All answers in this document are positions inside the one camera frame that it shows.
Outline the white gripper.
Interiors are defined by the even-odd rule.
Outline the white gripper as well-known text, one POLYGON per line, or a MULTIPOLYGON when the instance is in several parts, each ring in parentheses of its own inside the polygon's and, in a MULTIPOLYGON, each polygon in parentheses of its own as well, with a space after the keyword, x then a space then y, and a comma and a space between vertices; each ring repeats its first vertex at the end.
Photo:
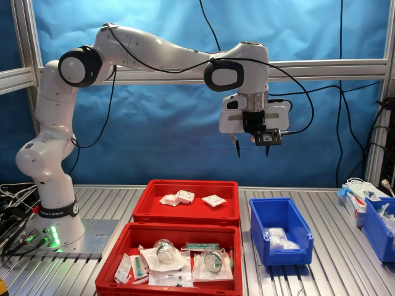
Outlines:
MULTIPOLYGON (((273 102, 264 108, 264 123, 266 128, 277 128, 280 131, 289 127, 288 112, 291 104, 289 102, 273 102)), ((243 133, 243 116, 242 113, 247 111, 247 99, 239 94, 233 94, 223 99, 222 110, 219 119, 219 131, 221 133, 231 133, 233 144, 236 147, 238 158, 240 158, 239 139, 235 133, 243 133)), ((265 155, 268 157, 270 146, 265 148, 265 155)))

